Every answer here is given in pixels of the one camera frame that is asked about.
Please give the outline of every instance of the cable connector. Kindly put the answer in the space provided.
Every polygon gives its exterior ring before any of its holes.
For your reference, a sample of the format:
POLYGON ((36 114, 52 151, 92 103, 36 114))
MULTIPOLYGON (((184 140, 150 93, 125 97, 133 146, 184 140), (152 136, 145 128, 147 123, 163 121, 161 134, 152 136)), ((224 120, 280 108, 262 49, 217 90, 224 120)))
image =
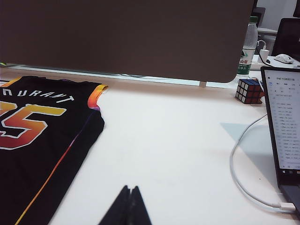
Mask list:
POLYGON ((293 203, 279 202, 278 204, 279 204, 281 210, 292 211, 292 212, 296 211, 296 207, 293 203))

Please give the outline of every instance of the plastic bottle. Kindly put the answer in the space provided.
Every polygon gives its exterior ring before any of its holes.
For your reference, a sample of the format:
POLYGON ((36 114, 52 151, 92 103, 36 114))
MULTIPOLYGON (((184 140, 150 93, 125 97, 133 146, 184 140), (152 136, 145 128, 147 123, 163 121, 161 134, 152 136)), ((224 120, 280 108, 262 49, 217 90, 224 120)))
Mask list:
POLYGON ((240 57, 240 62, 238 66, 238 74, 247 76, 250 71, 253 55, 257 45, 257 27, 256 23, 258 21, 257 16, 251 16, 250 22, 248 24, 248 29, 246 33, 246 38, 240 57))

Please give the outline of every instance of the wall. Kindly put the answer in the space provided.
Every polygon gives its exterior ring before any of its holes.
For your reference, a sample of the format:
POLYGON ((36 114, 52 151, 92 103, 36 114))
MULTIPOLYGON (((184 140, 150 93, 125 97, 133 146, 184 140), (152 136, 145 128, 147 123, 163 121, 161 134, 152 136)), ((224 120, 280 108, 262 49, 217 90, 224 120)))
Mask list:
POLYGON ((297 0, 258 0, 258 7, 266 12, 261 27, 278 30, 282 18, 293 18, 297 0))

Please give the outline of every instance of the white mouse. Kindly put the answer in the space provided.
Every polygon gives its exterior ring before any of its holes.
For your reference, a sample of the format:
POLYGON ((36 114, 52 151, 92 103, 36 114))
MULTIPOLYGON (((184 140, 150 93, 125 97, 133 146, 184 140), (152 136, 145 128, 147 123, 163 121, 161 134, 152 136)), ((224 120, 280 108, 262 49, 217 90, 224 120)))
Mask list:
POLYGON ((274 59, 279 62, 288 63, 288 64, 292 64, 294 62, 294 60, 291 56, 285 55, 285 54, 279 54, 279 55, 275 56, 274 59))

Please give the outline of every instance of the black jersey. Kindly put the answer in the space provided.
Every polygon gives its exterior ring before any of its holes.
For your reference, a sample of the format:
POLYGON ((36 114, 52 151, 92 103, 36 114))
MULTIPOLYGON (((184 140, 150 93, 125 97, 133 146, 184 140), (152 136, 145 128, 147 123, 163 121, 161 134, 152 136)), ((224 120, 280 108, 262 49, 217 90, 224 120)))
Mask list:
POLYGON ((0 87, 0 225, 46 225, 104 127, 105 85, 34 76, 0 87))

